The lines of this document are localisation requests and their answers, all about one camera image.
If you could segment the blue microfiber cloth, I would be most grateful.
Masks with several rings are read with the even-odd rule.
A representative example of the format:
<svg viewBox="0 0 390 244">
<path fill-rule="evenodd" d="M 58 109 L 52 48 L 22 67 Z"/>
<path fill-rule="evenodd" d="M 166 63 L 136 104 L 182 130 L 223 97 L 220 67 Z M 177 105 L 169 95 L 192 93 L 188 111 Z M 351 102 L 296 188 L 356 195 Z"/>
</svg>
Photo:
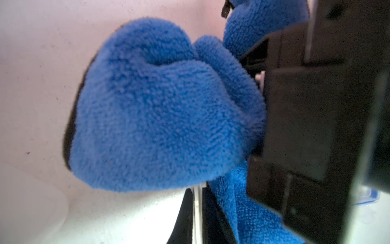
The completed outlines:
<svg viewBox="0 0 390 244">
<path fill-rule="evenodd" d="M 246 195 L 247 157 L 262 142 L 264 96 L 239 59 L 266 34 L 309 18 L 306 1 L 229 1 L 222 39 L 192 42 L 176 24 L 120 27 L 83 77 L 64 137 L 70 171 L 115 192 L 208 183 L 221 230 L 212 243 L 300 244 Z"/>
</svg>

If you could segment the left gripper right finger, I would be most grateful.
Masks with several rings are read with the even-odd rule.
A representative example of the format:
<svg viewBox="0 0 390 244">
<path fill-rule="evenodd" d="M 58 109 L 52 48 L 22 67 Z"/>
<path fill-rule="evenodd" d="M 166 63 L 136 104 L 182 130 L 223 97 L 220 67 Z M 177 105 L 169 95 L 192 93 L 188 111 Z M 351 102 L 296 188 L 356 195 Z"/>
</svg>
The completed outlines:
<svg viewBox="0 0 390 244">
<path fill-rule="evenodd" d="M 236 244 L 232 228 L 207 186 L 202 190 L 202 238 L 203 244 Z"/>
</svg>

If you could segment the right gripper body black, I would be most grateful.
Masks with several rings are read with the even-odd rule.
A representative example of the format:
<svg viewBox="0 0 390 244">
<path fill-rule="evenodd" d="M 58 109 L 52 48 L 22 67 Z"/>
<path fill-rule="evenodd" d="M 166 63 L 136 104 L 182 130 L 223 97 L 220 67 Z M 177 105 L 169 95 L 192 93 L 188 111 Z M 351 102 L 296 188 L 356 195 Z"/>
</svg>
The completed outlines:
<svg viewBox="0 0 390 244">
<path fill-rule="evenodd" d="M 360 184 L 390 189 L 389 1 L 316 1 L 240 62 L 267 104 L 247 195 L 308 244 L 344 243 Z"/>
</svg>

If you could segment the small blue-rimmed lunch box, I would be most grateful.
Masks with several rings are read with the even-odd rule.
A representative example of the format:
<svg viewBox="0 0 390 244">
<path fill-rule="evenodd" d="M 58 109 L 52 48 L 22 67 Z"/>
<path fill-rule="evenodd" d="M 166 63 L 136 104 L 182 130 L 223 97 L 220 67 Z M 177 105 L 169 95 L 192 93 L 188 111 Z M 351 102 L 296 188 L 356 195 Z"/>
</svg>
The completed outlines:
<svg viewBox="0 0 390 244">
<path fill-rule="evenodd" d="M 380 192 L 367 186 L 361 186 L 355 198 L 356 205 L 367 205 L 375 203 L 380 198 Z"/>
</svg>

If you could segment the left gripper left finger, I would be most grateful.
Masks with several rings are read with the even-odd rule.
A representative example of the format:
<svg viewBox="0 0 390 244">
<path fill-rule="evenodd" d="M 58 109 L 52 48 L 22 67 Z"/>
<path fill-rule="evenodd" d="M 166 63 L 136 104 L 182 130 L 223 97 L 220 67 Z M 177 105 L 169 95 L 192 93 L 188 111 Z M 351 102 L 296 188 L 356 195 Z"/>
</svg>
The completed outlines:
<svg viewBox="0 0 390 244">
<path fill-rule="evenodd" d="M 177 216 L 173 231 L 167 244 L 192 244 L 193 243 L 193 208 L 194 196 L 190 188 L 187 188 Z"/>
</svg>

